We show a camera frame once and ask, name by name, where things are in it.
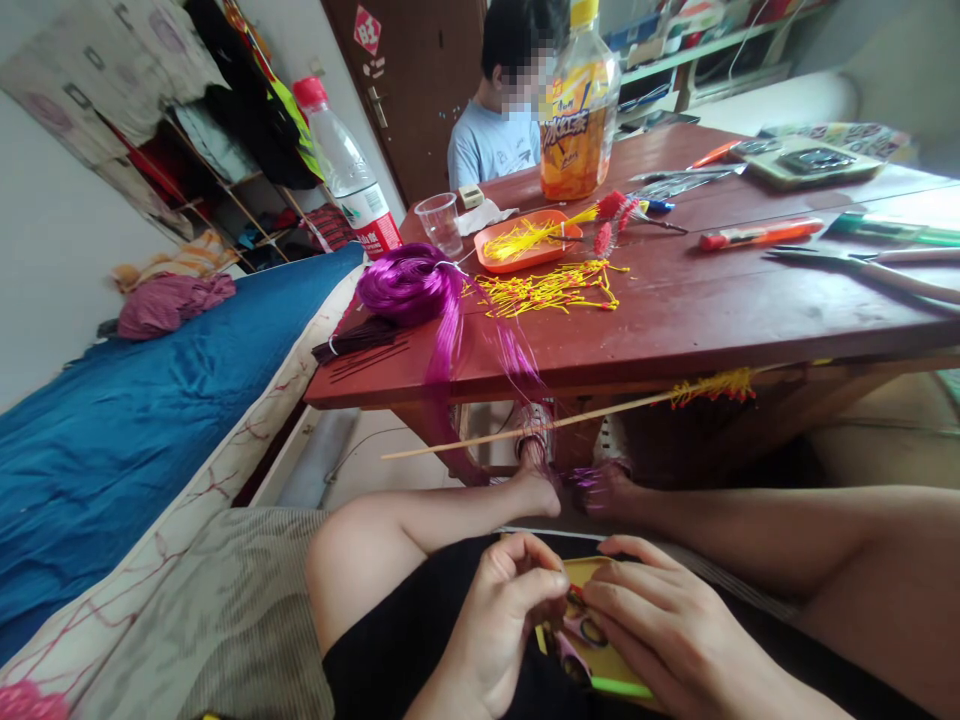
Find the yellow bottle cap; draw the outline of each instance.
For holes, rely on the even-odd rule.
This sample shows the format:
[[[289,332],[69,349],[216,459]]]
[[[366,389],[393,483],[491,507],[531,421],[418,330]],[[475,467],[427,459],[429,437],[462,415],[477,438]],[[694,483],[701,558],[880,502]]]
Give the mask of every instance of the yellow bottle cap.
[[[589,25],[597,19],[600,12],[600,0],[580,0],[570,8],[570,27]]]

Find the bare foot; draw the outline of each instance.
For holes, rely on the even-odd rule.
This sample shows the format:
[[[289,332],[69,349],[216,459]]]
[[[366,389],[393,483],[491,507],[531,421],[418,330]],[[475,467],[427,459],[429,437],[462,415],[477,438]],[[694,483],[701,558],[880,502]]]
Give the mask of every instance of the bare foot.
[[[535,468],[521,468],[507,480],[506,485],[515,487],[520,494],[523,515],[557,517],[560,514],[560,498],[548,477]]]
[[[589,517],[598,520],[617,520],[618,496],[636,491],[634,485],[616,463],[604,463],[594,477],[574,491],[574,503]]]

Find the blue bedsheet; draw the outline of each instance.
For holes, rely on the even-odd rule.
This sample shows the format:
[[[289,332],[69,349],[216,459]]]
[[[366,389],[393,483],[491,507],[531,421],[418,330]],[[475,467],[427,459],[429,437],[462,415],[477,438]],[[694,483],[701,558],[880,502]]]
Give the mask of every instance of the blue bedsheet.
[[[243,278],[172,335],[91,347],[0,416],[0,665],[113,570],[361,259],[351,243]]]

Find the iced tea bottle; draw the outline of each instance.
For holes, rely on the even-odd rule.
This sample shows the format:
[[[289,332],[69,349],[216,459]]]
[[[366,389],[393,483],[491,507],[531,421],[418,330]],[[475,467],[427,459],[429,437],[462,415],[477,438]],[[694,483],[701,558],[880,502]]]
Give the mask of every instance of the iced tea bottle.
[[[573,0],[570,38],[557,58],[540,123],[540,187],[577,200],[607,178],[617,126],[620,64],[597,33],[599,0]]]

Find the pink cloth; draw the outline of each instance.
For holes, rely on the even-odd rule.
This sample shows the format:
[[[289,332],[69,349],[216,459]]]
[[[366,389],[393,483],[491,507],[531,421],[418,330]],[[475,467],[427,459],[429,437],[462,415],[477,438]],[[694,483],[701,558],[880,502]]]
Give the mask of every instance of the pink cloth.
[[[30,680],[0,688],[0,720],[67,720],[67,715],[62,694],[44,696]]]
[[[157,276],[127,298],[117,333],[127,340],[162,337],[236,294],[233,278],[222,273],[207,278]]]

